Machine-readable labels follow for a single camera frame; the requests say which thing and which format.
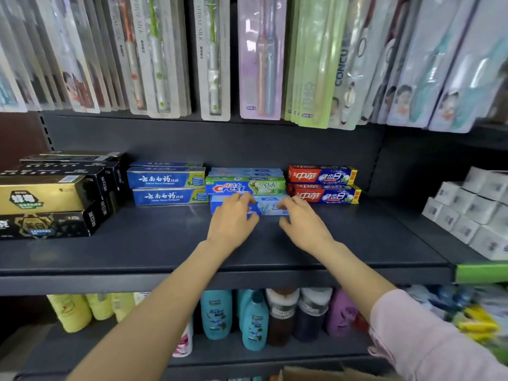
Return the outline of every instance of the barcode sticker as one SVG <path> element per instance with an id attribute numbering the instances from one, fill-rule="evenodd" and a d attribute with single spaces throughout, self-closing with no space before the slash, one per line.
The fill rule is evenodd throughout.
<path id="1" fill-rule="evenodd" d="M 65 178 L 60 179 L 59 183 L 72 183 L 78 179 L 81 175 L 67 175 Z"/>

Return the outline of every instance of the person's left hand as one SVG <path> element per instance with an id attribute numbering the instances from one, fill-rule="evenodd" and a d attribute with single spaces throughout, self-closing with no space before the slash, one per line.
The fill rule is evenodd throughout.
<path id="1" fill-rule="evenodd" d="M 249 203 L 254 204 L 256 201 L 248 192 L 243 195 L 236 192 L 225 198 L 223 204 L 217 207 L 213 214 L 207 241 L 225 248 L 227 254 L 231 254 L 239 247 L 259 222 L 256 213 L 251 214 L 247 220 Z"/>

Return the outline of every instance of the yellow bottle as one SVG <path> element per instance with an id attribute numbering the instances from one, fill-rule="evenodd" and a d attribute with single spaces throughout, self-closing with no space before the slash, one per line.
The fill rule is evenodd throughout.
<path id="1" fill-rule="evenodd" d="M 136 306 L 134 293 L 111 293 L 111 303 L 118 322 L 121 322 Z"/>
<path id="2" fill-rule="evenodd" d="M 82 295 L 50 294 L 47 297 L 67 333 L 80 331 L 92 320 L 90 307 Z"/>
<path id="3" fill-rule="evenodd" d="M 90 309 L 92 309 L 93 316 L 96 320 L 107 320 L 114 314 L 110 294 L 86 294 L 86 300 L 88 301 L 88 305 L 90 306 Z"/>

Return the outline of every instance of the pink sleeve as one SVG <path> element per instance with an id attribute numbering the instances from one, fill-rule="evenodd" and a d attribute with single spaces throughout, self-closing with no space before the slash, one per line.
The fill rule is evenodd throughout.
<path id="1" fill-rule="evenodd" d="M 406 381 L 508 380 L 508 368 L 491 352 L 403 290 L 383 295 L 370 321 L 371 353 L 390 361 Z"/>

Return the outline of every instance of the green shelf edge strip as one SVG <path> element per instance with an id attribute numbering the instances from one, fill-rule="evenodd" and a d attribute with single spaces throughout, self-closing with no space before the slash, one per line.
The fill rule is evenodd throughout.
<path id="1" fill-rule="evenodd" d="M 456 283 L 508 282 L 508 262 L 457 265 Z"/>

